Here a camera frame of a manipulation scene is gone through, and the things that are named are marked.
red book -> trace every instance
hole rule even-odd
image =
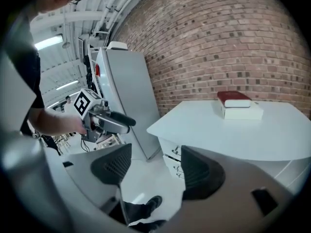
[[[217,97],[226,108],[249,108],[251,99],[238,91],[219,91]]]

mesh pad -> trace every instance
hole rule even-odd
[[[91,172],[104,184],[119,185],[125,177],[132,157],[132,144],[102,156],[91,164]]]
[[[225,181],[225,171],[218,162],[187,146],[181,147],[181,167],[186,185],[183,200],[207,199]]]

white ceiling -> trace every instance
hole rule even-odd
[[[103,10],[108,0],[82,0],[77,5],[66,5],[58,10],[38,15],[30,24],[34,42],[37,43],[50,38],[57,33],[62,33],[64,42],[65,34],[71,43],[67,49],[62,44],[57,44],[39,50],[41,58],[41,82],[40,90],[45,107],[57,102],[64,101],[65,96],[87,88],[86,66],[81,63],[78,51],[78,37],[82,34],[91,34],[96,23],[101,19]],[[118,21],[122,21],[139,0],[132,0]],[[112,15],[108,13],[105,22]],[[79,82],[60,90],[56,90],[64,84],[78,80]]]

pipe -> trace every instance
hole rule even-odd
[[[110,29],[113,20],[116,18],[118,12],[121,10],[121,8],[123,7],[123,5],[125,4],[127,0],[120,0],[119,3],[117,4],[117,7],[115,8],[115,10],[113,11],[112,16],[110,17],[108,23],[106,24],[106,28]]]
[[[126,8],[126,6],[131,2],[132,0],[128,0],[125,5],[123,5],[122,9],[119,11],[119,13],[117,14],[117,17],[114,19],[113,24],[116,23],[116,21],[118,20],[119,16],[121,15],[121,13],[123,12],[123,10]],[[113,29],[113,27],[110,27],[108,34],[106,36],[105,42],[104,42],[104,46],[106,46],[107,41],[108,41],[108,37],[110,35],[111,30]]]
[[[102,18],[99,22],[96,23],[96,27],[95,27],[95,30],[94,31],[99,31],[100,28],[102,27],[102,25],[104,24],[104,21],[108,15],[108,12],[112,6],[112,4],[114,3],[115,0],[109,0],[107,5],[105,6],[105,9],[104,9],[104,12],[103,12],[103,15],[102,15]]]

white table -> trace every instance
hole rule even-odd
[[[264,101],[258,102],[262,120],[224,120],[218,103],[184,101],[147,132],[156,135],[164,155],[176,161],[181,145],[207,149],[256,164],[297,191],[295,184],[308,173],[311,121],[289,103]]]

